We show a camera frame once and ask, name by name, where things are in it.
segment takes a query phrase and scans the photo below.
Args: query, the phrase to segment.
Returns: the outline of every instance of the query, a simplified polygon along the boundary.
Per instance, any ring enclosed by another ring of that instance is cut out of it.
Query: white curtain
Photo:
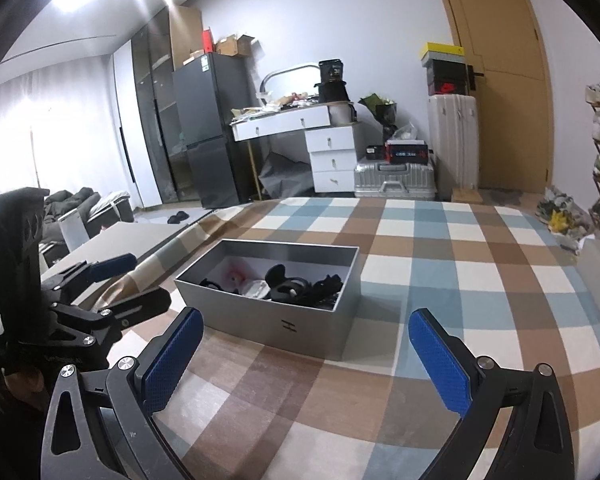
[[[60,63],[0,85],[0,193],[37,186],[37,170],[51,192],[135,195],[119,149],[108,60]]]

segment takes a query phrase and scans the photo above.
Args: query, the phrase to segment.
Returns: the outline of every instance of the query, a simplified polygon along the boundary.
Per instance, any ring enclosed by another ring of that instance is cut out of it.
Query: wooden door
[[[477,73],[480,186],[544,192],[552,166],[550,86],[529,0],[446,0]]]

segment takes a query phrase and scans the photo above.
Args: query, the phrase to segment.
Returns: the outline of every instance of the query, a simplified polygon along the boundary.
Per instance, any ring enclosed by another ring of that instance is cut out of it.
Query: door handle
[[[476,72],[473,65],[467,65],[466,68],[469,73],[469,89],[475,91],[475,78],[476,76],[484,77],[484,73]]]

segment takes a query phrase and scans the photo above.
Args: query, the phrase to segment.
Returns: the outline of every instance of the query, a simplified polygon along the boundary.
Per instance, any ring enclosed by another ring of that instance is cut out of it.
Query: checkered tablecloth
[[[555,370],[577,478],[600,471],[600,314],[546,227],[492,206],[292,198],[203,219],[116,284],[101,304],[172,283],[166,276],[220,238],[358,246],[362,299],[342,362],[324,362],[206,330],[166,410],[155,416],[198,479],[417,479],[445,443],[448,412],[409,342],[428,308],[475,355]],[[135,327],[141,349],[180,309]],[[502,410],[472,478],[483,478]]]

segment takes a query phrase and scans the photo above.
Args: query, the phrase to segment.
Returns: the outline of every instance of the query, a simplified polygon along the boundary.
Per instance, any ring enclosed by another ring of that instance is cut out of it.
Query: silver screw
[[[75,372],[75,366],[73,365],[66,365],[62,367],[62,370],[60,370],[60,375],[62,375],[62,377],[69,377],[72,376]]]
[[[554,374],[554,369],[544,363],[539,365],[538,371],[540,372],[540,375],[544,375],[545,377],[551,377]]]
[[[478,366],[483,370],[491,370],[496,363],[490,357],[478,357]]]
[[[118,368],[121,370],[129,370],[134,365],[134,359],[132,357],[123,357],[118,361]]]

